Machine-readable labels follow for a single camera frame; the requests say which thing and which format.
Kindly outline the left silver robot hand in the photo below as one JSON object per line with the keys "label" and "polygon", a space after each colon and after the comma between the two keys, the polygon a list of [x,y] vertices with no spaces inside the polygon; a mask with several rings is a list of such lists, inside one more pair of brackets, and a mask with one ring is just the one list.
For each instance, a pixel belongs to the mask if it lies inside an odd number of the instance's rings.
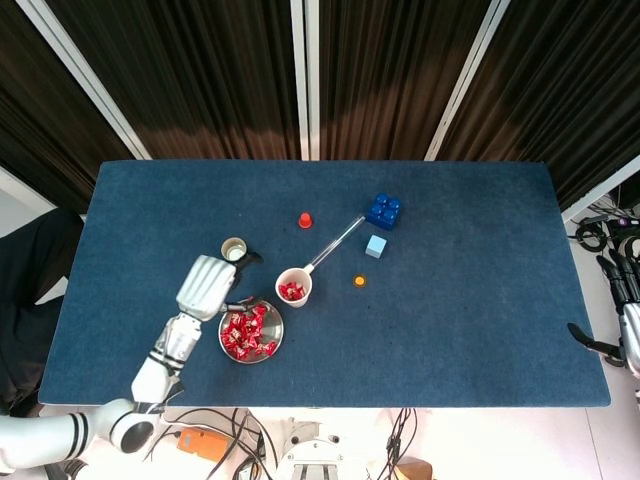
{"label": "left silver robot hand", "polygon": [[176,296],[180,312],[206,322],[220,312],[244,312],[253,308],[259,299],[226,302],[229,292],[240,283],[242,270],[253,262],[262,263],[263,258],[252,251],[231,262],[206,255],[199,256]]}

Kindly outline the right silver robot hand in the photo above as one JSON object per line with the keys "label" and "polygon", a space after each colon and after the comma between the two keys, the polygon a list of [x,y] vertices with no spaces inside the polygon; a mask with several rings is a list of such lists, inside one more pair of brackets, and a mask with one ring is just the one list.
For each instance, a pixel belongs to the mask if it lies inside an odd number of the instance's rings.
{"label": "right silver robot hand", "polygon": [[596,260],[607,278],[618,317],[618,345],[597,341],[574,323],[568,323],[571,336],[587,350],[600,354],[615,367],[626,368],[639,379],[639,264],[614,249],[610,259],[597,255]]}

